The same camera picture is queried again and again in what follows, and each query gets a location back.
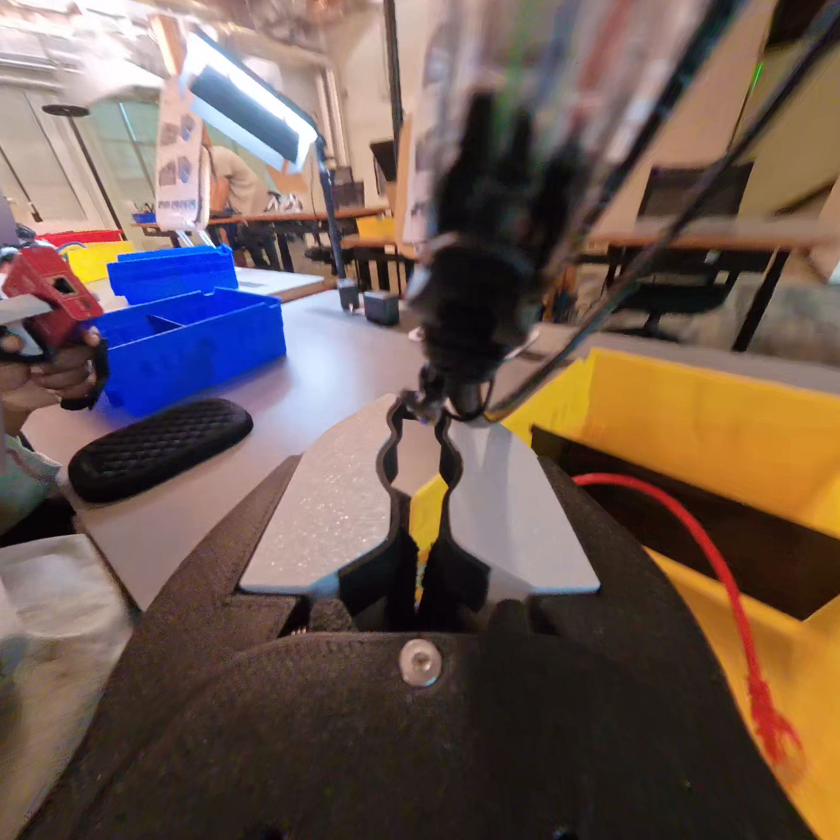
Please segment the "black power brick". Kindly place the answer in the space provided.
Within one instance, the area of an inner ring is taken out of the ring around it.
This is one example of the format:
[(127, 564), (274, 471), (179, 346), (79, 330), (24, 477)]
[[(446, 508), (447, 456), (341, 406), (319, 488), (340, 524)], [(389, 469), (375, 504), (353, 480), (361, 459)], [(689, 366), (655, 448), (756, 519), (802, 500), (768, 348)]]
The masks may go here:
[(366, 290), (362, 296), (364, 317), (377, 326), (392, 328), (400, 324), (400, 298), (387, 290)]

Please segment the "black floor lamp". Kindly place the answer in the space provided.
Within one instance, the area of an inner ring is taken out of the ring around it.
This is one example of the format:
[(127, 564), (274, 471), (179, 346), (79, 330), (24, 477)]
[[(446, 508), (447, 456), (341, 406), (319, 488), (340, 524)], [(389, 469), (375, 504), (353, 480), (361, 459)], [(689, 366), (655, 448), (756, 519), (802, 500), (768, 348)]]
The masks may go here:
[(113, 221), (114, 227), (118, 230), (121, 240), (127, 241), (128, 238), (124, 232), (123, 225), (119, 219), (119, 215), (111, 201), (106, 186), (103, 183), (98, 168), (91, 156), (88, 146), (84, 141), (77, 124), (79, 119), (84, 119), (90, 116), (89, 108), (62, 102), (52, 102), (41, 106), (41, 110), (44, 114), (47, 114), (51, 117), (61, 118), (67, 121), (70, 131), (73, 133), (73, 136), (75, 137), (76, 142), (78, 144), (79, 150), (84, 158), (84, 161), (87, 164), (92, 179), (97, 186), (101, 199), (104, 202), (106, 208), (108, 209), (108, 213), (111, 217), (111, 220)]

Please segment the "small yellow bin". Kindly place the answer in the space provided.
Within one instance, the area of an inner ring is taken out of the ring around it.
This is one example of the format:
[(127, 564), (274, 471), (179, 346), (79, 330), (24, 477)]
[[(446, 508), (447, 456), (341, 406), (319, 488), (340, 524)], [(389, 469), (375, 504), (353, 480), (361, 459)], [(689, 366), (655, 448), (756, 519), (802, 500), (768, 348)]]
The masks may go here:
[(135, 251), (130, 241), (108, 241), (99, 243), (72, 243), (60, 250), (73, 274), (84, 284), (90, 284), (109, 277), (108, 265), (118, 261), (121, 255)]

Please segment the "black office chair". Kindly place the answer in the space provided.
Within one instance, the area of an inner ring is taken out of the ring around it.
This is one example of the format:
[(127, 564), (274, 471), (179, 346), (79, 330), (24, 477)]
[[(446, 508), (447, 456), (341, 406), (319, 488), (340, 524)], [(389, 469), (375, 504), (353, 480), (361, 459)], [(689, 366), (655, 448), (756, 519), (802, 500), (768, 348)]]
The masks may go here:
[[(680, 210), (686, 195), (704, 174), (700, 168), (667, 168), (654, 166), (648, 176), (637, 219), (667, 218)], [(609, 332), (636, 338), (677, 343), (679, 339), (660, 327), (664, 316), (697, 316), (719, 307), (741, 273), (762, 270), (769, 257), (760, 252), (731, 250), (671, 249), (657, 263), (665, 273), (640, 280), (616, 313), (635, 312), (646, 315), (640, 327), (608, 327)]]

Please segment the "large yellow bin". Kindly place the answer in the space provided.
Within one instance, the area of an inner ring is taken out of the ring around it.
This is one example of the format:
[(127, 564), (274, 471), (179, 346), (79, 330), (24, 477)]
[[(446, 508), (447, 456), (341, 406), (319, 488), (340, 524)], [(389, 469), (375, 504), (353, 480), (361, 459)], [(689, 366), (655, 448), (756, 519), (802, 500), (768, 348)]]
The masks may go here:
[[(501, 424), (597, 448), (838, 538), (838, 397), (589, 350)], [(416, 618), (436, 685), (401, 688), (429, 729), (408, 803), (377, 837), (838, 838), (838, 596), (799, 620), (745, 595), (698, 520), (630, 476), (540, 465), (598, 592), (450, 597), (446, 484), (412, 502), (429, 551)], [(713, 577), (645, 547), (586, 487), (662, 504)]]

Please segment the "wooden desk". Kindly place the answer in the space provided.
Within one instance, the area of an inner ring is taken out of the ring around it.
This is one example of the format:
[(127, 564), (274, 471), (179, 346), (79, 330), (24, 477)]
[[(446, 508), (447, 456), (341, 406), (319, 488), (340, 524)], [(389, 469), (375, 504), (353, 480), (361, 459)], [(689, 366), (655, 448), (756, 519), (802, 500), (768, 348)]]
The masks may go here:
[(742, 353), (748, 350), (758, 332), (790, 260), (795, 256), (810, 256), (812, 253), (817, 253), (818, 256), (834, 256), (838, 251), (838, 220), (793, 216), (768, 219), (701, 219), (690, 224), (661, 256), (655, 258), (653, 267), (645, 270), (643, 278), (666, 272), (665, 269), (658, 268), (657, 263), (671, 249), (717, 249), (768, 255), (767, 266), (741, 273), (726, 300), (715, 308), (717, 310), (727, 303), (735, 302), (737, 285), (744, 277), (758, 277), (758, 286), (754, 291), (747, 293), (743, 314), (736, 315), (737, 328), (731, 341), (731, 350)]

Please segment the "wooden table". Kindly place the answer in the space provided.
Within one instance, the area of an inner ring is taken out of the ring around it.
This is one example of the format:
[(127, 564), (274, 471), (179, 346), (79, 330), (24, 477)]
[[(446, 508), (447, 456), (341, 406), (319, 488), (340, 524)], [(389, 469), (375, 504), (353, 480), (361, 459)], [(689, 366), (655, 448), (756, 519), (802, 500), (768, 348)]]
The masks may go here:
[[(361, 220), (374, 219), (378, 222), (392, 221), (392, 212), (387, 207), (351, 207), (335, 212), (335, 223), (339, 236), (339, 250), (345, 264), (353, 264), (354, 251), (381, 252), (389, 245), (375, 245), (373, 238), (364, 238), (360, 228), (373, 229), (372, 224), (362, 224)], [(292, 274), (297, 270), (293, 263), (290, 242), (293, 239), (306, 241), (311, 237), (314, 245), (305, 249), (304, 256), (312, 263), (326, 266), (329, 278), (338, 276), (331, 240), (329, 236), (329, 217), (326, 212), (320, 213), (266, 213), (256, 216), (241, 216), (222, 213), (212, 216), (205, 228), (194, 230), (196, 236), (204, 236), (205, 240), (214, 238), (214, 230), (223, 231), (233, 229), (234, 237), (242, 249), (247, 249), (245, 240), (252, 237), (256, 245), (271, 242), (272, 246), (266, 251), (267, 266), (273, 270), (281, 270)]]

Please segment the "black light stand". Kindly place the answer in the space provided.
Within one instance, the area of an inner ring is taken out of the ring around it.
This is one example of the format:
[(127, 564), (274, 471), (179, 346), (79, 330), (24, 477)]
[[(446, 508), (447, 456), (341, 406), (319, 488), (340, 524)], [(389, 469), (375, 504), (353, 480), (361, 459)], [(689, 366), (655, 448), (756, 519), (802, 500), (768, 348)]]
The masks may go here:
[(355, 313), (360, 309), (361, 299), (359, 286), (356, 280), (347, 277), (341, 247), (341, 236), (338, 220), (335, 215), (333, 202), (333, 180), (327, 166), (326, 140), (319, 133), (314, 142), (314, 153), (317, 159), (318, 177), (322, 189), (322, 196), (327, 215), (329, 241), (332, 251), (332, 261), (337, 273), (337, 289), (342, 310), (348, 313)]

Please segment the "blue bin with divider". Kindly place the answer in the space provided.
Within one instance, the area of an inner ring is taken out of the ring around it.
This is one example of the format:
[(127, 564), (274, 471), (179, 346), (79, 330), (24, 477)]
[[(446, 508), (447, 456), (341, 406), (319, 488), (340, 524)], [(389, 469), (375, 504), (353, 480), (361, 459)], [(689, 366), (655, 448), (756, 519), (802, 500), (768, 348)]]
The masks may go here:
[(217, 288), (103, 314), (111, 407), (145, 416), (279, 359), (287, 352), (281, 303)]

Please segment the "red bin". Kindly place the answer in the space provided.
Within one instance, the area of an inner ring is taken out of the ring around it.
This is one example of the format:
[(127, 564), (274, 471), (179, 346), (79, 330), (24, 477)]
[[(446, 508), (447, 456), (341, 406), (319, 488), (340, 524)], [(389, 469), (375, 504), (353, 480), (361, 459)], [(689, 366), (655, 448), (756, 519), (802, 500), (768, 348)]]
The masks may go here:
[(49, 243), (57, 249), (73, 245), (88, 247), (90, 245), (122, 243), (126, 241), (121, 231), (116, 229), (72, 230), (58, 233), (37, 234), (36, 238)]

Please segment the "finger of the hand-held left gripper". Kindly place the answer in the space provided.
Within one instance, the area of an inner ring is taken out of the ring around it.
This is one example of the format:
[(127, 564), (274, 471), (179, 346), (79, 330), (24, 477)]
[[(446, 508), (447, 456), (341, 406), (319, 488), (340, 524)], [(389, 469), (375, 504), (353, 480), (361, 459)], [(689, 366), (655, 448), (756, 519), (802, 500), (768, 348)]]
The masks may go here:
[(51, 304), (34, 295), (1, 297), (1, 326), (21, 323), (27, 319), (49, 315), (54, 311)]

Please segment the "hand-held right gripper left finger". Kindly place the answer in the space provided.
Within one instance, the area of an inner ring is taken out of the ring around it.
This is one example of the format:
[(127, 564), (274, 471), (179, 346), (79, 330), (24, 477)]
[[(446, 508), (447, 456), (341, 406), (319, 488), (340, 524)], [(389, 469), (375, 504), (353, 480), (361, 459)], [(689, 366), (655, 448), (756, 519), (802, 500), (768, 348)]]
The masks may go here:
[(251, 594), (338, 595), (340, 572), (379, 547), (391, 499), (376, 459), (392, 432), (385, 394), (321, 434), (302, 454), (245, 568)]

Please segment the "studio light panel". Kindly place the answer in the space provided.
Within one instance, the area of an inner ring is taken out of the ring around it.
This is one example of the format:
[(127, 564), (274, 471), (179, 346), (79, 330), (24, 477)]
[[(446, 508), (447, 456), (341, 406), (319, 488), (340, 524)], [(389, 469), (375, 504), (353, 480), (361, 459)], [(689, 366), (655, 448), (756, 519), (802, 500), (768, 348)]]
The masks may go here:
[(202, 121), (279, 172), (300, 173), (321, 139), (309, 113), (203, 33), (186, 37), (179, 88)]

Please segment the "person's left hand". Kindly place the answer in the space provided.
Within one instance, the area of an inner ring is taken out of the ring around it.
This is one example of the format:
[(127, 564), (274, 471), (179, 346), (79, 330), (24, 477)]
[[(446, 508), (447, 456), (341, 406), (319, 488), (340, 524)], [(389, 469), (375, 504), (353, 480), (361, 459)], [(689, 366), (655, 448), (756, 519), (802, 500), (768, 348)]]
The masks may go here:
[(1, 392), (4, 431), (18, 436), (32, 413), (62, 400), (86, 398), (95, 389), (97, 376), (94, 352), (101, 335), (87, 329), (76, 344), (57, 352), (44, 364), (1, 363)]

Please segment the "black wrist rest pad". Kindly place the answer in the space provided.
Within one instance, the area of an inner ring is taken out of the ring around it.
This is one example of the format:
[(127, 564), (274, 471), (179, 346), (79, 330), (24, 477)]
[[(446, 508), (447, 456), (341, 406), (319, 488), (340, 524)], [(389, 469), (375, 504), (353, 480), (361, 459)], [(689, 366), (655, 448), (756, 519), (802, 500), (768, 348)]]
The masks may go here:
[(69, 486), (88, 503), (122, 501), (221, 455), (253, 429), (253, 417), (227, 399), (169, 408), (81, 448), (67, 467)]

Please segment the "brown cardboard sheet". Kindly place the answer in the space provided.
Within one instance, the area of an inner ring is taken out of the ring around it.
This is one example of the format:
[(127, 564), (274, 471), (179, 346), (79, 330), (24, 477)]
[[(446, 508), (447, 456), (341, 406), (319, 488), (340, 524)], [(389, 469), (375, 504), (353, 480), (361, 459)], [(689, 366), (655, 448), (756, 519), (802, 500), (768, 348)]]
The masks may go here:
[(305, 175), (299, 171), (292, 171), (288, 161), (283, 161), (280, 167), (266, 164), (266, 170), (275, 193), (302, 196), (309, 192), (309, 183)]

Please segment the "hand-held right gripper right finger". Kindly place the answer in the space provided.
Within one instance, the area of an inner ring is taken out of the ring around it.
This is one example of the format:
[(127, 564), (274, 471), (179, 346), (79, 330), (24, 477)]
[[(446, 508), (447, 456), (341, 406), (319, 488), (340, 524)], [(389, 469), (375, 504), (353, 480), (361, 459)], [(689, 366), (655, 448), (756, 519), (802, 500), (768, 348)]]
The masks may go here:
[(538, 457), (499, 424), (437, 431), (446, 484), (436, 576), (450, 597), (599, 591), (601, 583)]

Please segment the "white poster board stand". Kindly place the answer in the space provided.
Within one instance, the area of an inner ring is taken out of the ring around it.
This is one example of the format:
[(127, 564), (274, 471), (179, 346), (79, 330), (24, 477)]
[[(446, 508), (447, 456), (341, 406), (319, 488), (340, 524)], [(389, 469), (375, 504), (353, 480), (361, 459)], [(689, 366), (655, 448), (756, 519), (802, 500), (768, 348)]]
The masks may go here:
[(194, 96), (178, 77), (161, 89), (155, 145), (154, 213), (158, 228), (193, 246), (192, 236), (207, 246), (211, 199), (211, 163), (203, 143), (204, 123)]

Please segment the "red port adapter box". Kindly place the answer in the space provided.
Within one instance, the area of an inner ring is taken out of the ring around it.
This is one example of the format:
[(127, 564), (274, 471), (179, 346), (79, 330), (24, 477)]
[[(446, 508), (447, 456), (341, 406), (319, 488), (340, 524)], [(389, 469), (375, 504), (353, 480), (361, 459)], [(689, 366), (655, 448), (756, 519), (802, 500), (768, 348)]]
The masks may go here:
[(72, 272), (63, 256), (49, 245), (30, 245), (4, 254), (2, 297), (34, 295), (51, 304), (49, 315), (2, 327), (23, 342), (27, 359), (44, 358), (47, 351), (70, 344), (82, 327), (103, 315), (98, 299)]

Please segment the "black yellow-bin divider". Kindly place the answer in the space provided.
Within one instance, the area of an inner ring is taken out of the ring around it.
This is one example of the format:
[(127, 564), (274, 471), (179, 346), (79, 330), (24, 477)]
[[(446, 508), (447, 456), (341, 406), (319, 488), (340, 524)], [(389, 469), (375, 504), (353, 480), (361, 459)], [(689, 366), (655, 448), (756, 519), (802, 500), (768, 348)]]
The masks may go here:
[[(666, 492), (709, 534), (745, 595), (805, 620), (839, 594), (839, 540), (597, 448), (532, 427), (531, 447), (567, 475), (630, 476)], [(668, 559), (713, 577), (711, 565), (686, 528), (656, 500), (617, 486), (584, 488), (613, 519)]]

